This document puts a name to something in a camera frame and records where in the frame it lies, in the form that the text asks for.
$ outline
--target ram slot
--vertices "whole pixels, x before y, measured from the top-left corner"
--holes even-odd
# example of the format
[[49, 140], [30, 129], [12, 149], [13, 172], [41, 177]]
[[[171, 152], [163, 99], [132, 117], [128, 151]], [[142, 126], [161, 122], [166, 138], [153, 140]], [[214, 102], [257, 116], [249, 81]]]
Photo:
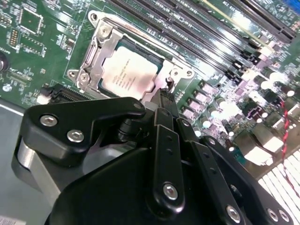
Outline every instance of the ram slot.
[[222, 35], [220, 31], [214, 29], [210, 24], [208, 24], [205, 20], [201, 19], [197, 14], [195, 14], [192, 10], [184, 7], [177, 0], [161, 0], [166, 7], [171, 8], [174, 12], [177, 12], [183, 19], [188, 21], [190, 24], [195, 26], [197, 29], [207, 33], [220, 43], [224, 44], [231, 51], [239, 54], [244, 50], [244, 47], [232, 41], [230, 38]]
[[[118, 8], [120, 11], [127, 13], [128, 15], [132, 16], [133, 18], [137, 19], [140, 23], [144, 24], [145, 27], [148, 27], [159, 34], [161, 37], [167, 38], [174, 42], [174, 44], [181, 47], [190, 55], [197, 57], [198, 59], [202, 60], [203, 62], [212, 66], [216, 71], [223, 73], [228, 70], [224, 65], [217, 62], [215, 59], [210, 57], [209, 55], [204, 55], [205, 53], [201, 52], [199, 49], [196, 49], [194, 46], [190, 45], [186, 42], [186, 40], [178, 35], [175, 35], [170, 30], [166, 29], [163, 25], [156, 22], [150, 17], [146, 17], [143, 13], [141, 13], [136, 8], [129, 5], [127, 2], [123, 0], [108, 0], [108, 2]], [[135, 4], [143, 6], [138, 1], [133, 1]]]
[[[172, 2], [173, 4], [177, 4], [177, 6], [181, 7], [182, 4], [180, 4], [180, 0], [166, 0], [168, 2]], [[196, 4], [191, 0], [187, 0], [187, 4], [194, 8], [199, 14], [202, 14], [204, 17], [206, 17], [209, 21], [214, 22], [218, 27], [221, 29], [227, 31], [232, 36], [234, 36], [236, 39], [238, 39], [243, 45], [247, 45], [248, 42], [236, 31], [234, 31], [231, 27], [227, 26], [225, 23], [219, 21], [217, 18], [215, 18], [213, 15], [209, 13], [209, 10], [205, 8], [204, 6], [200, 4]]]
[[257, 7], [258, 4], [252, 5], [248, 0], [230, 0], [236, 8], [241, 10], [255, 23], [266, 29], [270, 34], [278, 38], [278, 40], [291, 43], [296, 37], [296, 33], [289, 29], [281, 22], [275, 22], [275, 18], [262, 7]]
[[[156, 12], [160, 17], [164, 18], [166, 21], [170, 20], [171, 15], [169, 15], [169, 13], [164, 11], [161, 7], [155, 5], [151, 0], [140, 0], [139, 2], [146, 6], [148, 9], [152, 10], [153, 12]], [[177, 19], [171, 20], [169, 24], [174, 30], [177, 30], [181, 34], [186, 34], [186, 36], [189, 36], [189, 39], [193, 40], [193, 42], [204, 46], [209, 51], [212, 50], [214, 54], [218, 52], [218, 57], [220, 57], [223, 61], [227, 61], [229, 63], [235, 61], [235, 58], [233, 56], [226, 52], [220, 51], [217, 45], [214, 45], [207, 39], [202, 38], [198, 33], [194, 32], [190, 28], [186, 28], [186, 26], [180, 23]]]

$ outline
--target surface mount component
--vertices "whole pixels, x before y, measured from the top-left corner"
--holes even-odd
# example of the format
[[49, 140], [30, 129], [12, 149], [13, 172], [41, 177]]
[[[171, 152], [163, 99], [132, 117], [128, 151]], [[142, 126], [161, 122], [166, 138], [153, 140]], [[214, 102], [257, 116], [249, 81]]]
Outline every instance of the surface mount component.
[[173, 49], [123, 19], [98, 11], [89, 12], [95, 27], [80, 69], [68, 77], [81, 91], [95, 98], [134, 97], [150, 101], [159, 88], [169, 88], [195, 73]]
[[262, 123], [257, 124], [253, 130], [253, 134], [259, 141], [259, 143], [267, 150], [271, 152], [277, 152], [283, 145], [283, 142], [275, 136], [275, 132], [272, 132]]
[[187, 100], [187, 105], [196, 112], [200, 112], [203, 109], [205, 109], [205, 105], [202, 105], [202, 104], [200, 104], [200, 103], [198, 103], [198, 102], [196, 102], [192, 99]]
[[267, 161], [272, 159], [271, 154], [262, 149], [251, 134], [244, 130], [242, 131], [234, 141], [238, 145], [240, 151], [244, 155], [245, 159], [251, 161], [257, 165], [264, 165]]

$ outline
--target capacitor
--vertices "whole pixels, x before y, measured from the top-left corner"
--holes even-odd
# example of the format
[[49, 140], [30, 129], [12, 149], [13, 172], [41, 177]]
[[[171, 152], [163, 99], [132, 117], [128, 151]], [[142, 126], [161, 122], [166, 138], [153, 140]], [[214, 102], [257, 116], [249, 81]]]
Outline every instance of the capacitor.
[[225, 139], [225, 145], [226, 145], [226, 148], [229, 151], [234, 151], [235, 150], [234, 144], [229, 139]]
[[200, 128], [199, 127], [193, 127], [193, 130], [195, 132], [195, 135], [197, 137], [200, 137], [201, 136], [201, 131], [200, 131]]
[[291, 87], [289, 87], [289, 86], [287, 86], [287, 85], [285, 85], [283, 83], [280, 83], [279, 86], [280, 86], [280, 90], [283, 93], [285, 93], [288, 97], [294, 96], [295, 91]]
[[225, 109], [227, 106], [226, 100], [223, 97], [217, 98], [216, 103], [220, 107], [220, 109]]
[[282, 102], [282, 99], [276, 94], [274, 93], [273, 91], [271, 90], [268, 90], [264, 97], [263, 97], [267, 102], [275, 105], [275, 106], [278, 106], [280, 107], [281, 106], [281, 102]]
[[267, 81], [265, 78], [261, 76], [257, 76], [256, 78], [254, 78], [254, 82], [257, 85], [259, 85], [263, 90], [270, 89], [273, 86], [273, 82]]
[[6, 55], [0, 51], [0, 72], [6, 71], [9, 68], [9, 61]]
[[216, 118], [219, 115], [219, 112], [217, 111], [217, 109], [215, 107], [208, 108], [208, 112], [212, 118]]
[[206, 116], [201, 117], [200, 122], [201, 122], [203, 128], [210, 128], [211, 127], [211, 122]]
[[261, 109], [261, 110], [259, 111], [259, 115], [260, 115], [262, 118], [267, 118], [269, 114], [268, 114], [264, 109]]
[[275, 72], [270, 68], [266, 68], [263, 75], [268, 78], [271, 82], [278, 82], [284, 79], [284, 74]]
[[256, 123], [261, 123], [263, 121], [259, 114], [254, 115], [253, 119]]
[[233, 131], [232, 127], [230, 126], [230, 124], [225, 120], [222, 121], [222, 124], [223, 124], [228, 136], [233, 137], [234, 131]]

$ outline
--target integrated circuit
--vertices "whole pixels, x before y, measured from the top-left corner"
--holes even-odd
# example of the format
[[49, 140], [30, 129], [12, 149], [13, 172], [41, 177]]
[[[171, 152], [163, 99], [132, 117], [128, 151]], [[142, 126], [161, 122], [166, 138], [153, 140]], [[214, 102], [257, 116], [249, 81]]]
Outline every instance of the integrated circuit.
[[43, 17], [32, 10], [23, 7], [20, 11], [19, 25], [21, 28], [32, 34], [38, 34], [41, 28]]

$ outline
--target black bracket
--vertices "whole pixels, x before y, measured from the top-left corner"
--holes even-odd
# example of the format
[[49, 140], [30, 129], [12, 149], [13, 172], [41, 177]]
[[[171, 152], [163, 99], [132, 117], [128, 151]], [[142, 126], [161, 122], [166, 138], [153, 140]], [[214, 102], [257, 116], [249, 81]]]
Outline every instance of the black bracket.
[[[105, 128], [121, 123], [124, 119], [138, 119], [145, 115], [144, 106], [131, 97], [95, 101], [37, 105], [26, 110], [20, 136], [31, 149], [63, 166], [82, 163], [89, 148]], [[45, 126], [42, 117], [54, 120]], [[70, 141], [71, 130], [81, 131], [81, 142]]]
[[[238, 163], [213, 137], [206, 136], [200, 141], [206, 145], [228, 185], [236, 188], [243, 201], [240, 204], [247, 218], [255, 225], [293, 224], [286, 210]], [[289, 222], [280, 214], [284, 213]]]

